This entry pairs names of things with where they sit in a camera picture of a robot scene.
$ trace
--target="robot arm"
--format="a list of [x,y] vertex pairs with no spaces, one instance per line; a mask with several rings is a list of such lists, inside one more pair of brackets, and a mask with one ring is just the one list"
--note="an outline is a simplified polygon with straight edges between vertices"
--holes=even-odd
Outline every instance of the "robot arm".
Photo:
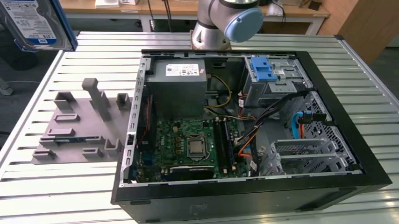
[[246,41],[262,23],[257,5],[258,0],[200,0],[190,40],[193,47],[226,49],[229,41]]

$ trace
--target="wooden desk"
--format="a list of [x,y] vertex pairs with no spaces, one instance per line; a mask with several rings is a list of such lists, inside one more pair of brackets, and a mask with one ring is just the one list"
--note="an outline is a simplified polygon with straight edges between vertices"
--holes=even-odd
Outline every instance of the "wooden desk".
[[[196,20],[197,3],[179,0],[169,0],[171,19]],[[118,8],[94,8],[94,0],[59,0],[67,18],[106,18],[106,19],[139,19],[142,31],[150,32],[149,7],[146,0],[139,0],[137,5],[119,5]],[[150,0],[150,8],[154,19],[166,19],[166,12],[161,0]],[[268,6],[260,7],[266,14]],[[284,6],[286,22],[310,23],[306,35],[314,35],[318,31],[324,18],[329,16],[328,11],[320,7],[313,11],[306,7]],[[281,16],[264,16],[264,21],[280,22]]]

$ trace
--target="metal table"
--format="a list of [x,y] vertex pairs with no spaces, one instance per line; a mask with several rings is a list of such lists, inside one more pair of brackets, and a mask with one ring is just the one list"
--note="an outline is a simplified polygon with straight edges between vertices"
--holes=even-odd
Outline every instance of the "metal table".
[[[95,77],[107,97],[118,92],[133,95],[139,50],[187,49],[189,34],[81,32],[77,38],[75,52],[58,52],[0,152],[1,223],[131,223],[109,204],[115,162],[31,165],[30,156],[55,108],[57,91],[86,98],[79,84],[85,77]],[[393,184],[322,211],[186,223],[397,223],[399,102],[345,41],[332,36],[256,35],[233,49],[310,53]]]

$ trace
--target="floor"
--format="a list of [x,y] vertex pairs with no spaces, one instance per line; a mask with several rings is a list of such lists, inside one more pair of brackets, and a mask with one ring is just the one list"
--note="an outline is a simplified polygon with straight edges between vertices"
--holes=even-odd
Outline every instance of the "floor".
[[[134,20],[85,20],[79,19],[69,20],[73,30],[85,31],[139,31],[139,24]],[[173,30],[179,31],[181,27],[190,27],[191,24],[178,24],[173,27]],[[51,60],[55,56],[53,51],[41,51],[35,53],[38,64],[34,68],[25,71],[14,71],[7,64],[0,59],[0,76],[9,83],[13,88],[13,94],[10,96],[0,95],[0,133],[10,132],[11,128],[18,120],[18,117],[23,111],[23,108],[29,102],[33,92],[37,87],[37,83],[33,82],[14,82],[14,81],[34,81],[39,82]],[[370,69],[382,80],[384,84],[392,91],[396,97],[399,97],[399,48],[385,48],[380,54],[377,60],[370,65]],[[0,134],[0,147],[6,140],[6,135]]]

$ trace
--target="motherboard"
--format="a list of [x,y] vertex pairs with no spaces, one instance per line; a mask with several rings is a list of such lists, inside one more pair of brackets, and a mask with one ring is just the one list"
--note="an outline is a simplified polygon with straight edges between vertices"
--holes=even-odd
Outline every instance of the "motherboard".
[[234,120],[158,120],[155,149],[142,154],[143,176],[149,181],[245,177],[245,161],[233,158],[237,136]]

